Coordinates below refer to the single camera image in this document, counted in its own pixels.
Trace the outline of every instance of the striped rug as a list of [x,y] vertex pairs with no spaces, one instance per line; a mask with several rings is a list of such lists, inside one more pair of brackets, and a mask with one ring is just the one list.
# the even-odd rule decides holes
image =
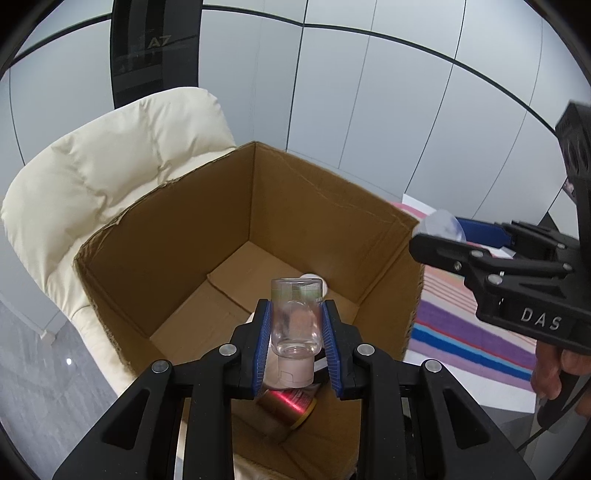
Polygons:
[[[418,219],[426,216],[411,206],[395,205]],[[436,358],[479,403],[533,412],[530,376],[535,340],[481,322],[475,316],[476,306],[462,277],[426,266],[405,361]]]

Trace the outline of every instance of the black cable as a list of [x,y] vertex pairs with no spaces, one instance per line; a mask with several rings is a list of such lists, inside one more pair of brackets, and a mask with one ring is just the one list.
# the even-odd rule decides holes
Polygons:
[[548,429],[552,428],[552,426],[558,422],[562,417],[564,417],[566,415],[566,413],[568,411],[570,411],[571,408],[573,408],[577,402],[580,400],[580,398],[583,396],[583,394],[591,387],[591,378],[589,378],[586,382],[585,385],[583,386],[583,388],[581,388],[581,390],[579,390],[577,392],[577,394],[573,397],[573,399],[564,406],[564,408],[562,409],[562,411],[560,412],[560,415],[558,415],[558,417],[556,417],[556,420],[554,420],[552,422],[552,425],[548,426],[545,429],[540,429],[538,430],[536,433],[534,433],[530,438],[528,438],[526,441],[524,441],[521,445],[519,445],[516,450],[518,452],[522,451],[525,447],[527,447],[531,442],[533,442],[537,437],[539,437],[540,435],[542,435],[544,432],[546,432]]

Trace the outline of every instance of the hand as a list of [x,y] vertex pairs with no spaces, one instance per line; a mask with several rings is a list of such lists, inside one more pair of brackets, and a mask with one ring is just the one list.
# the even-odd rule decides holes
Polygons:
[[[591,374],[591,356],[561,350],[558,347],[538,341],[535,346],[536,363],[531,375],[531,386],[540,397],[554,400],[560,394],[560,372],[573,375]],[[591,417],[591,390],[586,391],[579,401],[576,412]]]

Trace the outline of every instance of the gray floor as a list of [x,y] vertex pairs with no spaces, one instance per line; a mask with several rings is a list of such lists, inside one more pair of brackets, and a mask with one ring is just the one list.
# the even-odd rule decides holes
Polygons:
[[115,399],[69,322],[48,346],[0,303],[0,421],[41,480]]

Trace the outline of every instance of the metal can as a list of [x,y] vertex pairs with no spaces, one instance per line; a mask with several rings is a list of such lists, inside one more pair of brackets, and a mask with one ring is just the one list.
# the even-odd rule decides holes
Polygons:
[[316,406],[314,395],[301,388],[267,390],[256,402],[291,430],[304,423]]

